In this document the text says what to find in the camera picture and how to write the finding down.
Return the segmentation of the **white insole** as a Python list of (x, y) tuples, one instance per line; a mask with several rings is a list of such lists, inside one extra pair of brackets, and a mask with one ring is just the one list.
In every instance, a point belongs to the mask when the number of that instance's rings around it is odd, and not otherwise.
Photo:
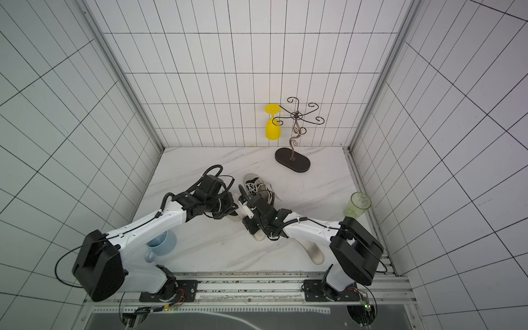
[(257, 230), (252, 236), (256, 241), (263, 241), (267, 238), (267, 235), (262, 229)]
[(315, 243), (305, 239), (297, 239), (297, 242), (301, 244), (313, 264), (321, 265), (325, 261), (324, 254)]

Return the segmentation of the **black white sneaker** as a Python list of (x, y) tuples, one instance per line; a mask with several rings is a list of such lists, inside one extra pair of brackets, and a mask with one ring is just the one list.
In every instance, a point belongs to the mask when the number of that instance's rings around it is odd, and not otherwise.
[(260, 196), (265, 201), (273, 206), (275, 201), (275, 193), (272, 190), (272, 186), (267, 184), (258, 175), (254, 173), (248, 173), (243, 178), (244, 188), (250, 196)]
[(254, 217), (254, 213), (245, 204), (241, 204), (238, 205), (237, 208), (231, 213), (228, 213), (226, 217), (231, 221), (241, 221), (246, 217), (252, 219)]

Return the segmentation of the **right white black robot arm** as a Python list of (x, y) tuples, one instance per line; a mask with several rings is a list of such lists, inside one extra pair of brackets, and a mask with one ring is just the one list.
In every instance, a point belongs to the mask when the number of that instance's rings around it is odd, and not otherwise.
[(372, 285), (381, 264), (382, 244), (356, 219), (342, 221), (310, 219), (289, 209), (276, 210), (259, 195), (239, 197), (238, 215), (251, 235), (269, 240), (280, 238), (328, 247), (337, 264), (330, 267), (325, 282), (337, 292), (354, 283)]

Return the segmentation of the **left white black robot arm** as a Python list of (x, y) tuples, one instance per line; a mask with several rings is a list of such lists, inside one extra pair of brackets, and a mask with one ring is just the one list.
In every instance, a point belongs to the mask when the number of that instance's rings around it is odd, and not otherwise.
[(171, 230), (201, 215), (221, 219), (237, 209), (229, 189), (217, 175), (203, 175), (179, 194), (168, 192), (158, 210), (111, 232), (90, 232), (80, 247), (72, 273), (94, 302), (118, 292), (154, 294), (162, 302), (177, 294), (176, 277), (167, 267), (155, 262), (133, 265), (130, 258), (137, 250), (161, 238)]

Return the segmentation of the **black metal glass rack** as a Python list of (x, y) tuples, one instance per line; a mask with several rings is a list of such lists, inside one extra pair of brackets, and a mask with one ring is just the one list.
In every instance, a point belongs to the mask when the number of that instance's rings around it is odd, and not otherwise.
[(309, 170), (311, 166), (310, 160), (297, 152), (295, 148), (298, 146), (299, 139), (307, 133), (307, 129), (300, 125), (300, 122), (312, 124), (312, 125), (323, 125), (325, 123), (325, 119), (321, 117), (320, 115), (317, 115), (315, 117), (315, 121), (306, 120), (305, 117), (309, 114), (313, 114), (314, 112), (318, 111), (320, 109), (319, 104), (317, 103), (308, 103), (307, 106), (311, 109), (311, 111), (308, 111), (306, 113), (301, 113), (299, 111), (300, 107), (300, 101), (295, 96), (290, 96), (287, 99), (287, 102), (290, 104), (295, 104), (295, 110), (289, 111), (286, 108), (284, 108), (282, 105), (280, 105), (281, 109), (286, 111), (290, 116), (279, 116), (276, 117), (277, 120), (280, 123), (280, 126), (283, 125), (283, 119), (292, 119), (293, 120), (293, 127), (292, 127), (292, 137), (289, 139), (289, 147), (281, 147), (279, 148), (274, 156), (275, 160), (287, 167), (288, 169), (296, 172), (296, 173), (305, 173)]

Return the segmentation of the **light blue ceramic mug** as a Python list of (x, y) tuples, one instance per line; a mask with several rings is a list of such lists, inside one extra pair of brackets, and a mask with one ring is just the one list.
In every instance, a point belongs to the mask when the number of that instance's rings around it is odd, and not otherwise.
[(176, 246), (176, 243), (177, 237), (173, 231), (168, 230), (164, 232), (146, 244), (148, 251), (144, 255), (144, 260), (147, 263), (153, 263), (158, 257), (172, 252)]

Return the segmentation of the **yellow plastic wine glass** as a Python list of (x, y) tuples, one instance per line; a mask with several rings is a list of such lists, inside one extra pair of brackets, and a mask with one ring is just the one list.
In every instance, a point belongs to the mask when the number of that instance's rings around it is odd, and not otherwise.
[(265, 137), (268, 140), (274, 141), (279, 140), (281, 137), (281, 124), (276, 118), (281, 108), (278, 104), (268, 104), (265, 107), (265, 112), (269, 115), (269, 120), (265, 126)]

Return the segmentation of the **green transparent plastic cup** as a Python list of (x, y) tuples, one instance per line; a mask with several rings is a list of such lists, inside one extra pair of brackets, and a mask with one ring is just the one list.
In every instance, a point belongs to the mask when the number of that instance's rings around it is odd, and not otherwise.
[(354, 192), (345, 208), (345, 217), (359, 219), (372, 206), (370, 196), (363, 192)]

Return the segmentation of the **aluminium rail frame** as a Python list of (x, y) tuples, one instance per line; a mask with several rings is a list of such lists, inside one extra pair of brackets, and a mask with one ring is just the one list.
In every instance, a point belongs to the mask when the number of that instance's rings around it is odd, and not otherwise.
[(176, 280), (199, 281), (194, 302), (140, 302), (139, 292), (114, 294), (103, 302), (86, 301), (78, 317), (86, 323), (96, 313), (117, 318), (141, 318), (158, 312), (308, 312), (324, 313), (330, 306), (352, 305), (375, 309), (383, 305), (403, 305), (406, 309), (417, 304), (409, 280), (397, 276), (391, 260), (382, 256), (382, 265), (372, 285), (357, 285), (359, 302), (307, 302), (301, 290), (304, 280), (322, 280), (337, 262), (326, 258), (312, 270), (260, 270), (249, 272), (180, 272)]

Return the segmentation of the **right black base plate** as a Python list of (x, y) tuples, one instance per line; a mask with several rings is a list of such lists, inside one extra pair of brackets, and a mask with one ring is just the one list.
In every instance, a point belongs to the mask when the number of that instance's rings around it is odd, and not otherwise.
[(355, 283), (343, 291), (336, 291), (322, 280), (304, 280), (301, 290), (307, 302), (359, 302), (360, 294)]

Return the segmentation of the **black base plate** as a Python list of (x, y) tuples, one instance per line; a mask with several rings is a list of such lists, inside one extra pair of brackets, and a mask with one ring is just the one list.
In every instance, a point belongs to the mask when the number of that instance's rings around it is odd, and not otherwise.
[(336, 291), (322, 280), (304, 280), (301, 290), (307, 302), (359, 302), (360, 294), (355, 283), (343, 291)]
[(195, 301), (198, 280), (176, 280), (166, 283), (159, 292), (142, 292), (139, 301), (142, 303), (190, 303)]

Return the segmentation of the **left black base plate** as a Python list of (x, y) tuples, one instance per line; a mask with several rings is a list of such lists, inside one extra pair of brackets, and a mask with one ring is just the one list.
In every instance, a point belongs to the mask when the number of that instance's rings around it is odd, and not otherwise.
[(139, 301), (142, 303), (190, 303), (195, 301), (198, 280), (176, 280), (166, 283), (159, 292), (142, 292)]

